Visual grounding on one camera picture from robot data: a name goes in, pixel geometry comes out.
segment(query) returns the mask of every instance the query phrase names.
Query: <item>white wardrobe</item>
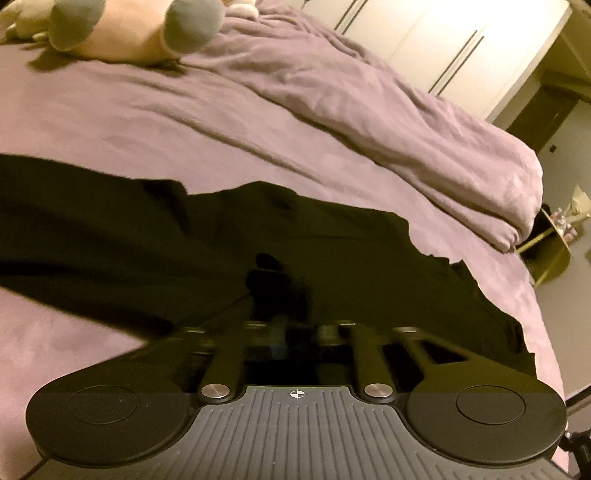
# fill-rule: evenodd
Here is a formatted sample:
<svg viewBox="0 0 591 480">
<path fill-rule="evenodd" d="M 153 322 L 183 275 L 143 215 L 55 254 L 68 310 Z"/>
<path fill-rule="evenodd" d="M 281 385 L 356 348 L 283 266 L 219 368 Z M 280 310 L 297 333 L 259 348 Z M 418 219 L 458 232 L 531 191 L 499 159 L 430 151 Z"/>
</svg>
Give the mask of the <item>white wardrobe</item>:
<svg viewBox="0 0 591 480">
<path fill-rule="evenodd" d="M 284 0 L 412 85 L 492 121 L 572 13 L 567 0 Z"/>
</svg>

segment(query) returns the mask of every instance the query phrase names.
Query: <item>folded blanket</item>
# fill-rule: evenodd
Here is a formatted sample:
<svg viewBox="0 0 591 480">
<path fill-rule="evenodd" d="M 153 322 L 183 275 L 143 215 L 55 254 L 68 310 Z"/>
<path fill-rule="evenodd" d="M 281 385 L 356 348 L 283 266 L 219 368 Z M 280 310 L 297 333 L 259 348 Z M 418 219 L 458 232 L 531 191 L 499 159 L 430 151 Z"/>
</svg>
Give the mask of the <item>folded blanket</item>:
<svg viewBox="0 0 591 480">
<path fill-rule="evenodd" d="M 258 22 L 228 18 L 183 63 L 328 127 L 500 251 L 528 236 L 540 209 L 542 171 L 523 142 L 413 88 L 307 14 L 273 0 L 258 6 Z"/>
</svg>

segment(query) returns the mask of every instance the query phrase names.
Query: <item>black circular disc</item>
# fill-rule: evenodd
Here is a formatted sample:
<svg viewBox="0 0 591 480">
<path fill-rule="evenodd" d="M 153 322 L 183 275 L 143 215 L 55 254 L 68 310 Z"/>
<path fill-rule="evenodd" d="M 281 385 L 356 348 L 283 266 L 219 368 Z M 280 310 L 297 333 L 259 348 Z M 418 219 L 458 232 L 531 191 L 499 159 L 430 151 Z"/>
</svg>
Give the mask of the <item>black circular disc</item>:
<svg viewBox="0 0 591 480">
<path fill-rule="evenodd" d="M 438 367 L 439 375 L 427 376 L 409 395 L 405 412 L 419 437 L 480 465 L 512 465 L 553 453 L 566 427 L 566 408 L 554 390 L 519 372 L 506 381 L 496 377 L 494 385 L 460 369 L 447 375 Z"/>
<path fill-rule="evenodd" d="M 45 385 L 29 402 L 26 419 L 43 456 L 113 466 L 172 442 L 189 420 L 189 407 L 157 367 L 105 362 Z"/>
</svg>

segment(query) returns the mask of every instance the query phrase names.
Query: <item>bed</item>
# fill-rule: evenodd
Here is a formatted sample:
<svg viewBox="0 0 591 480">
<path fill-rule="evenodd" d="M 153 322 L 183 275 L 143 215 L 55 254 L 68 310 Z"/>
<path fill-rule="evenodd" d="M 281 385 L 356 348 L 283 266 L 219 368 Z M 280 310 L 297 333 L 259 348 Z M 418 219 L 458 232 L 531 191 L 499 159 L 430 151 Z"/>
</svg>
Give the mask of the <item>bed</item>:
<svg viewBox="0 0 591 480">
<path fill-rule="evenodd" d="M 463 260 L 484 295 L 521 323 L 538 378 L 564 398 L 514 252 L 541 203 L 535 154 L 301 11 L 273 0 L 259 10 L 258 22 L 226 19 L 173 70 L 0 46 L 0 153 L 174 179 L 190 194 L 263 180 L 396 213 L 419 251 Z M 5 289 L 0 319 L 0 478 L 12 480 L 40 460 L 24 421 L 35 391 L 146 338 Z M 568 469 L 565 452 L 554 461 Z"/>
</svg>

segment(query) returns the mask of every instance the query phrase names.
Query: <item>cabinet handle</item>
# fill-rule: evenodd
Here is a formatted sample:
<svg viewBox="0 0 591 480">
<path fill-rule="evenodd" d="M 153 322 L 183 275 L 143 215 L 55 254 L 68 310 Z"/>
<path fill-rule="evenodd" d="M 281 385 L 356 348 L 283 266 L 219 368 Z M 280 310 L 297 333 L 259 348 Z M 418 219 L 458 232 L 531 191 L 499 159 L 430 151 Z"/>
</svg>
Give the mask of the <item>cabinet handle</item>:
<svg viewBox="0 0 591 480">
<path fill-rule="evenodd" d="M 464 64 L 468 61 L 468 59 L 476 51 L 476 49 L 478 48 L 478 45 L 481 44 L 482 40 L 484 40 L 484 35 L 480 38 L 480 40 L 478 40 L 478 42 L 476 43 L 476 45 L 474 45 L 474 48 L 471 49 L 470 53 L 467 55 L 467 57 L 464 59 L 464 61 L 462 63 L 460 63 L 460 66 L 456 69 L 456 71 L 453 72 L 453 75 L 446 82 L 446 84 L 443 86 L 443 88 L 441 90 L 439 90 L 439 93 L 437 94 L 437 96 L 440 96 L 443 93 L 443 91 L 447 88 L 447 86 L 450 84 L 450 82 L 454 79 L 454 77 L 456 76 L 456 74 L 462 69 L 462 67 L 464 66 Z"/>
<path fill-rule="evenodd" d="M 441 79 L 443 77 L 445 77 L 445 75 L 447 74 L 447 72 L 449 72 L 449 69 L 452 68 L 452 65 L 456 62 L 456 60 L 460 57 L 460 55 L 462 54 L 462 52 L 466 49 L 466 47 L 470 44 L 470 42 L 472 41 L 472 39 L 476 36 L 476 34 L 478 33 L 478 30 L 474 30 L 474 33 L 472 35 L 470 35 L 470 38 L 468 38 L 468 40 L 466 40 L 466 43 L 464 43 L 463 47 L 460 48 L 460 51 L 456 54 L 455 57 L 453 57 L 453 60 L 450 62 L 450 64 L 447 66 L 447 68 L 443 71 L 443 73 L 439 76 L 439 78 L 437 79 L 437 81 L 435 83 L 433 83 L 433 86 L 429 89 L 429 93 L 431 93 L 434 88 L 437 86 L 437 84 L 439 82 L 441 82 Z"/>
<path fill-rule="evenodd" d="M 355 19 L 357 19 L 357 16 L 361 13 L 361 10 L 363 10 L 363 8 L 365 7 L 365 5 L 367 5 L 368 2 L 369 2 L 369 0 L 364 0 L 364 2 L 361 4 L 361 7 L 359 7 L 359 9 L 355 12 L 355 15 L 353 15 L 353 18 L 351 19 L 351 21 L 347 24 L 347 26 L 343 30 L 343 35 L 345 35 L 347 33 L 347 30 L 349 29 L 351 24 L 355 21 Z M 353 5 L 356 3 L 357 2 L 351 2 L 351 4 L 349 5 L 349 8 L 347 9 L 345 14 L 343 15 L 343 18 L 340 19 L 339 25 L 345 19 L 347 14 L 350 12 L 351 8 L 353 8 Z"/>
</svg>

